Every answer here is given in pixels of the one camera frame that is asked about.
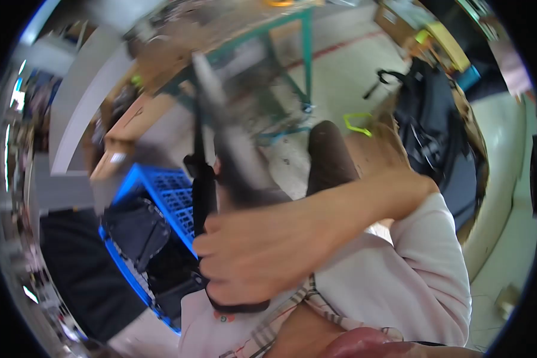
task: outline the tiled floor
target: tiled floor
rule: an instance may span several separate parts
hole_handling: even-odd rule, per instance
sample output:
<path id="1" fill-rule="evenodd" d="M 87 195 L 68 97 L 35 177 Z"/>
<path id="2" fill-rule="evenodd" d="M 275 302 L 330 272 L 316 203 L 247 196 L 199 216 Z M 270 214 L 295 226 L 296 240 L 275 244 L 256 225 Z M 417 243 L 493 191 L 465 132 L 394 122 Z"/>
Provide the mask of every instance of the tiled floor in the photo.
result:
<path id="1" fill-rule="evenodd" d="M 336 123 L 342 132 L 346 134 L 348 130 L 343 124 L 343 114 L 371 111 L 393 88 L 393 86 L 380 87 L 371 99 L 362 99 L 362 95 L 377 79 L 376 70 L 381 68 L 405 72 L 406 64 L 401 60 L 398 48 L 373 23 L 372 16 L 374 11 L 375 5 L 369 2 L 369 4 L 366 3 L 357 10 L 344 11 L 339 9 L 332 11 L 328 15 L 323 14 L 321 18 L 316 20 L 315 50 L 322 54 L 314 61 L 313 102 L 315 109 L 313 118 L 309 120 L 311 124 L 328 119 Z M 294 44 L 294 41 L 296 40 L 293 39 L 292 43 L 288 44 L 284 53 L 279 53 L 279 55 L 288 59 L 288 62 L 285 61 L 285 63 L 291 64 L 294 59 L 300 57 L 299 53 L 295 53 L 295 51 L 298 51 L 298 46 Z M 343 45 L 335 47 L 334 45 L 338 43 L 343 43 Z M 302 65 L 291 67 L 289 73 L 297 83 L 303 83 Z M 501 101 L 509 102 L 509 99 L 501 98 L 497 103 L 503 103 Z M 497 103 L 495 105 L 492 103 L 489 107 L 497 108 Z M 476 111 L 476 116 L 482 123 L 488 117 L 485 111 L 479 111 L 479 113 Z M 146 150 L 145 152 L 138 152 L 137 158 L 146 159 L 151 157 L 156 160 L 159 157 L 156 153 L 160 153 L 162 160 L 170 163 L 170 165 L 180 166 L 185 154 L 192 151 L 191 117 L 181 106 L 177 106 L 165 117 L 143 136 L 140 146 L 144 146 Z M 488 146 L 491 145 L 495 148 L 498 144 L 502 145 L 503 141 L 510 143 L 510 137 L 505 136 L 501 126 L 497 126 L 497 123 L 493 121 L 489 120 L 481 125 L 484 136 L 488 141 Z M 205 137 L 210 144 L 212 142 L 211 133 L 207 132 Z M 294 199 L 303 197 L 306 192 L 309 168 L 306 147 L 307 132 L 301 132 L 288 135 L 266 151 L 270 170 L 275 181 Z M 500 152 L 503 147 L 498 146 L 498 148 L 498 152 Z M 208 160 L 212 162 L 214 154 L 211 146 L 207 147 L 207 152 Z M 96 190 L 96 195 L 99 194 L 100 208 L 109 202 L 115 191 L 114 188 L 120 180 L 120 177 L 116 177 L 112 179 L 111 183 L 96 184 L 99 187 Z M 522 225 L 530 225 L 529 220 L 525 219 Z M 496 230 L 496 235 L 499 235 L 501 229 L 502 226 Z M 495 250 L 501 253 L 503 243 L 509 242 L 515 242 L 515 244 L 507 245 L 508 247 L 503 250 L 503 253 L 512 253 L 517 248 L 517 245 L 521 245 L 520 241 L 513 238 L 500 240 Z M 517 262 L 519 266 L 512 268 L 509 272 L 517 273 L 524 281 L 526 274 L 520 274 L 520 272 L 528 271 L 529 257 L 530 255 L 526 253 L 525 259 Z M 504 264 L 504 260 L 508 260 L 508 258 L 505 255 L 499 255 L 496 260 L 492 261 L 490 266 L 485 266 L 481 270 L 479 275 L 484 280 L 476 279 L 473 282 L 473 315 L 471 334 L 468 341 L 468 347 L 472 349 L 486 351 L 504 325 L 504 321 L 495 314 L 493 307 L 499 291 L 497 289 L 493 291 L 484 289 L 491 286 L 501 289 L 504 286 L 498 283 L 493 284 L 494 281 L 499 280 L 498 277 L 494 277 L 494 275 L 500 274 L 497 273 L 496 268 L 499 267 L 498 265 Z M 517 280 L 503 275 L 500 277 L 500 281 L 508 284 Z"/>

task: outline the hand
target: hand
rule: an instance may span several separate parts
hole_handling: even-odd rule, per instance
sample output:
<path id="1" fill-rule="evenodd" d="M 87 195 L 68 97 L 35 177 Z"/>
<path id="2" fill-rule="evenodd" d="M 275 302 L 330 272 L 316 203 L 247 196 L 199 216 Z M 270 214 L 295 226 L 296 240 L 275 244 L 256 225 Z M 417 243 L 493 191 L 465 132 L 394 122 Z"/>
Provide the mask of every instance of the hand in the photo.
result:
<path id="1" fill-rule="evenodd" d="M 221 305 L 253 304 L 294 288 L 334 252 L 341 234 L 326 203 L 296 202 L 209 217 L 193 249 Z"/>

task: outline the brown pants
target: brown pants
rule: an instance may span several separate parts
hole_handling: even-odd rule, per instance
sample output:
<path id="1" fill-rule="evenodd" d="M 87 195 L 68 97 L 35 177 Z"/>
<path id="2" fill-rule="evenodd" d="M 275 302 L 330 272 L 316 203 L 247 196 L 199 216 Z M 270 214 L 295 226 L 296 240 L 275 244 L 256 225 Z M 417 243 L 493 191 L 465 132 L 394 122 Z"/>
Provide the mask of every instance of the brown pants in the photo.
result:
<path id="1" fill-rule="evenodd" d="M 316 125 L 308 139 L 311 157 L 306 196 L 359 178 L 340 130 L 330 121 Z"/>

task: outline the blue plastic crate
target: blue plastic crate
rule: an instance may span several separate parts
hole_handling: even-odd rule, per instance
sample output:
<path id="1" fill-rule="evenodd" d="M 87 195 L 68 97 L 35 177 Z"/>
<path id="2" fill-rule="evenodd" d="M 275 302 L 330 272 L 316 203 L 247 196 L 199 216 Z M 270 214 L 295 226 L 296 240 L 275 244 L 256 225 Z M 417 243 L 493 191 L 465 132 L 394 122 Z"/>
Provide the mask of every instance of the blue plastic crate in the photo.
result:
<path id="1" fill-rule="evenodd" d="M 191 253 L 197 257 L 193 251 L 192 183 L 185 175 L 185 172 L 182 169 L 157 168 L 142 166 L 136 163 L 121 183 L 121 187 L 117 191 L 113 203 L 117 203 L 129 195 L 144 191 L 149 193 L 153 202 L 157 205 L 173 230 Z M 171 319 L 166 317 L 159 307 L 156 306 L 152 297 L 143 289 L 136 276 L 129 270 L 103 227 L 100 227 L 100 236 L 105 242 L 105 247 L 113 261 L 136 294 L 175 333 L 181 334 L 180 328 L 172 326 Z"/>

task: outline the person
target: person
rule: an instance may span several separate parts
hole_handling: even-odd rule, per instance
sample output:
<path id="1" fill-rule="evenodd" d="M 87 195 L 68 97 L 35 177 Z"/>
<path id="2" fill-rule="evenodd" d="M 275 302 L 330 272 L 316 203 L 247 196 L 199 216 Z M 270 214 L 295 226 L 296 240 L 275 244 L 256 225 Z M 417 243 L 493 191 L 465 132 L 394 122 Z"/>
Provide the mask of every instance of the person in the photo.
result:
<path id="1" fill-rule="evenodd" d="M 435 182 L 409 168 L 359 179 L 329 121 L 308 152 L 305 198 L 207 218 L 193 249 L 211 281 L 181 301 L 179 357 L 479 356 L 463 348 L 469 279 Z M 371 227 L 385 218 L 392 242 Z M 221 305 L 271 301 L 224 314 L 207 293 Z"/>

